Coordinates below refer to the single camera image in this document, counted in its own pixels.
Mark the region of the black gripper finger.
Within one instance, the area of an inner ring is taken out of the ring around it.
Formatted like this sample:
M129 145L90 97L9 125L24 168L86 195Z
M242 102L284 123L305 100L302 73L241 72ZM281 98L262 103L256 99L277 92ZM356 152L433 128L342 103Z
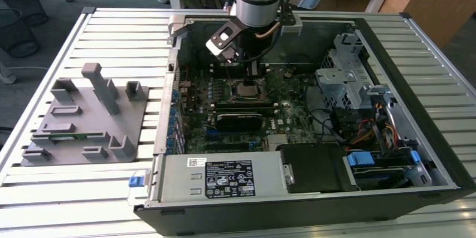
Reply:
M244 86L256 85L256 81L260 76L260 62L253 61L244 64L245 67L245 77L244 77Z

